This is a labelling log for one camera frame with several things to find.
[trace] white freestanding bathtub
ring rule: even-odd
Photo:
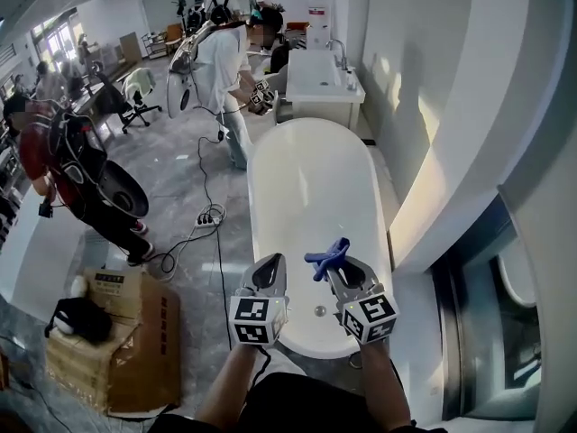
[[[276,252],[287,258],[290,301],[280,342],[319,359],[358,351],[334,316],[328,282],[314,282],[303,257],[347,237],[348,254],[369,264],[392,293],[379,187],[366,146],[334,122],[291,120],[262,136],[248,171],[254,259]],[[319,306],[326,310],[322,317],[315,313]]]

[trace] jeans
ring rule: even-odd
[[[252,143],[243,115],[238,109],[236,99],[231,95],[226,95],[223,106],[224,114],[222,118],[219,115],[216,120],[225,129],[224,137],[228,144],[231,161],[237,169],[246,170],[248,152],[252,148]]]

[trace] person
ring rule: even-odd
[[[18,74],[15,78],[14,78],[14,94],[15,95],[23,95],[26,92],[26,88],[24,87],[23,83],[22,83],[22,74]]]
[[[237,345],[213,381],[195,419],[165,414],[149,433],[235,431],[359,431],[417,433],[386,344],[361,345],[364,397],[309,378],[276,350],[268,369],[255,381],[259,348]],[[437,433],[444,432],[438,428]]]
[[[72,214],[101,236],[128,252],[131,266],[149,260],[153,245],[142,237],[147,226],[116,207],[105,204],[94,191],[80,193],[78,187],[62,171],[60,162],[48,149],[51,119],[59,111],[54,101],[34,101],[14,96],[6,101],[4,119],[20,132],[20,160],[36,192],[50,201],[57,193]]]
[[[276,5],[272,3],[272,0],[256,0],[257,5],[260,8],[261,17],[267,24],[274,28],[274,32],[280,31],[282,24],[284,23],[281,12],[284,11],[282,5]],[[270,56],[272,54],[272,44],[262,46],[261,54]]]
[[[242,105],[249,112],[261,114],[251,101],[251,93],[241,89],[241,79],[254,91],[256,82],[246,55],[251,43],[270,43],[274,31],[263,20],[252,16],[249,21],[237,21],[215,28],[198,44],[192,78],[198,93],[198,107],[217,116],[226,130],[225,137],[233,165],[246,170],[247,155],[252,146],[246,130]]]
[[[238,0],[209,0],[206,16],[215,24],[239,21],[241,6]]]
[[[82,97],[82,88],[84,87],[82,72],[80,72],[80,67],[76,60],[69,60],[64,56],[64,53],[61,51],[59,53],[61,59],[60,72],[67,82],[67,96],[71,101],[76,101]]]
[[[206,22],[205,0],[195,0],[195,6],[188,8],[187,31],[192,35]]]
[[[36,66],[38,83],[36,84],[36,99],[52,99],[61,101],[66,96],[68,82],[59,72],[50,72],[48,62],[40,61]]]
[[[78,62],[86,66],[88,69],[88,58],[90,57],[90,49],[95,48],[98,46],[98,43],[93,43],[92,45],[88,45],[87,35],[85,33],[81,33],[78,36],[78,43],[77,43],[77,52],[78,52]]]

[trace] black shoe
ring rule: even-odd
[[[154,256],[154,245],[152,245],[150,242],[147,242],[147,244],[148,244],[148,250],[144,255],[141,256],[134,256],[132,254],[128,255],[128,258],[126,259],[128,266],[138,266],[139,264],[148,262]]]

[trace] extension cord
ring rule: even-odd
[[[212,221],[208,221],[207,216],[202,216],[201,217],[201,222],[198,222],[198,218],[195,220],[195,228],[199,229],[199,228],[205,228],[205,227],[218,227],[220,226],[220,224],[223,222],[222,218],[220,216],[212,216],[211,217]]]

